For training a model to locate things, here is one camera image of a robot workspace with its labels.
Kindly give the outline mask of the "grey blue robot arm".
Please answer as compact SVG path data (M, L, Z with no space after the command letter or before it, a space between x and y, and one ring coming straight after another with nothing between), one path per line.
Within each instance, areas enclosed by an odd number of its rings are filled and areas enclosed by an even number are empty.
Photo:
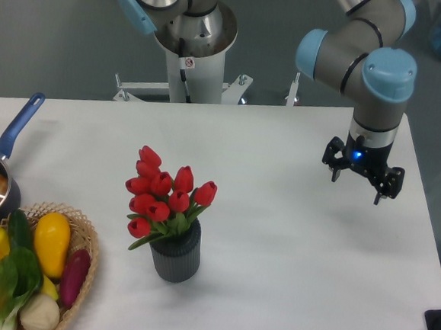
M169 98L174 103L222 100L225 54L237 22L220 0L117 0L141 34L154 35L165 50ZM337 0L349 21L339 31L307 33L296 51L303 74L354 101L346 140L332 139L323 163L337 178L344 169L365 177L377 198L397 197L404 169L388 155L414 91L417 64L394 48L416 18L412 0Z

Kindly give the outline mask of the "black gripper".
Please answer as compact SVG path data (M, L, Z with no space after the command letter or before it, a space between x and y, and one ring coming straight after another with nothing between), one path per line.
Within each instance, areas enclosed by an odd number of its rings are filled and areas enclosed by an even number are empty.
M332 182L336 182L341 171L346 168L370 181L379 182L373 201L377 206L382 199L395 199L401 192L404 182L404 168L390 168L387 165L391 148L392 144L379 149L358 146L351 135L348 135L344 144L342 139L335 136L327 144L321 161L331 170Z

